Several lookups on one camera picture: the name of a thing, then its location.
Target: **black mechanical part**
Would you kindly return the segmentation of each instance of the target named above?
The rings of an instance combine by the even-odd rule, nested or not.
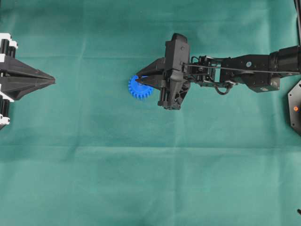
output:
[[[16,46],[0,39],[0,129],[10,123],[10,102],[55,83],[55,79],[15,59]]]
[[[160,90],[158,105],[165,109],[180,110],[192,82],[200,87],[215,88],[220,95],[228,94],[239,83],[258,93],[277,91],[281,78],[300,74],[301,69],[300,46],[269,55],[236,58],[193,56],[190,60],[189,52],[187,38],[174,34],[172,40],[166,42],[165,57],[137,73],[138,82]],[[221,70],[219,81],[215,81],[216,69]]]
[[[189,63],[190,47],[187,38],[181,34],[174,34],[165,46],[165,57],[139,71],[137,81],[160,90],[159,106],[179,110],[190,88],[190,83],[184,78],[188,69],[185,65]]]
[[[291,126],[301,135],[301,81],[289,92],[288,104]]]

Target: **metal bracket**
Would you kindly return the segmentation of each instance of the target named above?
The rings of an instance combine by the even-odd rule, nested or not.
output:
[[[291,127],[301,135],[301,81],[289,92]]]

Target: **black pointed tool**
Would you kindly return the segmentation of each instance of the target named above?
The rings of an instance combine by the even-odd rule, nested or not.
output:
[[[11,36],[0,33],[0,129],[10,124],[11,102],[26,94],[55,83],[55,79],[23,62],[16,60],[18,45]]]

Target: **screw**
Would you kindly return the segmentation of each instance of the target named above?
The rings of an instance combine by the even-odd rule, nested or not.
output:
[[[246,63],[246,67],[251,67],[251,66],[252,66],[252,62],[251,61],[249,61],[249,62]]]

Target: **white bracket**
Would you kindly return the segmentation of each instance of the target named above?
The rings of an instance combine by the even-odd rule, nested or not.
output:
[[[1,43],[2,39],[9,40],[9,46],[15,47],[16,49],[18,49],[18,43],[16,41],[12,40],[12,37],[9,33],[0,33],[0,43]]]
[[[2,114],[0,114],[0,125],[9,125],[10,124],[10,118],[3,117]]]
[[[10,98],[8,95],[1,92],[1,84],[0,84],[0,96],[2,96],[4,100],[9,100],[11,103],[14,102],[12,98]]]

